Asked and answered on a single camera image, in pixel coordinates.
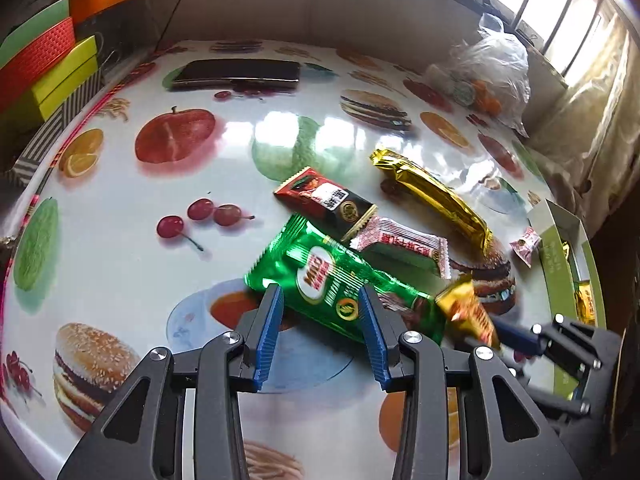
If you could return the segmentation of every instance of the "transparent plastic bag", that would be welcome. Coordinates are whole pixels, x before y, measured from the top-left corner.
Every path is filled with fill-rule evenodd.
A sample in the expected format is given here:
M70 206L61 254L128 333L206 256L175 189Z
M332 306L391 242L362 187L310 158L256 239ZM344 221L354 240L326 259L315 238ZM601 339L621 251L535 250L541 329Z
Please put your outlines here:
M483 14L476 44L451 49L444 64L432 64L424 82L459 104L495 117L527 137L522 113L529 101L527 49L513 34L505 34L500 19Z

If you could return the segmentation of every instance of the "metal bolt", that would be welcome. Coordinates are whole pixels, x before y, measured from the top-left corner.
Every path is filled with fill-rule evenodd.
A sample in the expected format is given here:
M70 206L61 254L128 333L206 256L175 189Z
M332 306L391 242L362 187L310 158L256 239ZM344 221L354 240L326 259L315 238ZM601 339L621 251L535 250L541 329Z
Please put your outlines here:
M234 330L230 330L229 332L223 333L222 341L224 341L228 345L235 345L238 341L240 341L240 334L238 332L235 332Z
M402 334L402 339L404 339L408 343L419 343L420 341L422 341L422 334L420 332L416 332L415 330L408 330L407 332Z
M494 351L487 346L479 346L476 348L476 355L483 361L488 361L494 356Z
M162 346L154 348L151 352L149 352L149 357L152 361L162 361L162 359L164 359L168 355L169 351Z

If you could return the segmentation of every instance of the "smartphone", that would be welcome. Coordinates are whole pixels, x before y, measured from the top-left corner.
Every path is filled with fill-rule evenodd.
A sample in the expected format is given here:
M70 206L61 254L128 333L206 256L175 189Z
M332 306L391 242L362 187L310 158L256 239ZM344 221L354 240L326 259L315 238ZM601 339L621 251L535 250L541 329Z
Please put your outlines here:
M293 89L300 81L300 63L279 59L199 59L174 78L172 89L213 86L262 86Z

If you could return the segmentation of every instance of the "beige curtain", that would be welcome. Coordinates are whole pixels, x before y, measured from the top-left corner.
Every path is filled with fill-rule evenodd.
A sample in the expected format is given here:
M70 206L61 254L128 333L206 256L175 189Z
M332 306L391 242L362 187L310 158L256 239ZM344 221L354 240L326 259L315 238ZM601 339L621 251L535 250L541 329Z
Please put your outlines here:
M640 175L640 52L615 16L584 75L527 146L560 205L592 237Z

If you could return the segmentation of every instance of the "milo logo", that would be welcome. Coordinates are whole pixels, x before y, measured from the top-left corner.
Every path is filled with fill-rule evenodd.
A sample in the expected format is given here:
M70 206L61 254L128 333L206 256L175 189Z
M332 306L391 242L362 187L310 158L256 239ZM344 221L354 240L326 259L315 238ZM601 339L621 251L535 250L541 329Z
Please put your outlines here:
M296 283L300 294L309 303L319 303L324 298L324 290L329 275L334 270L334 259L322 247L315 246L309 251L306 265L298 269Z

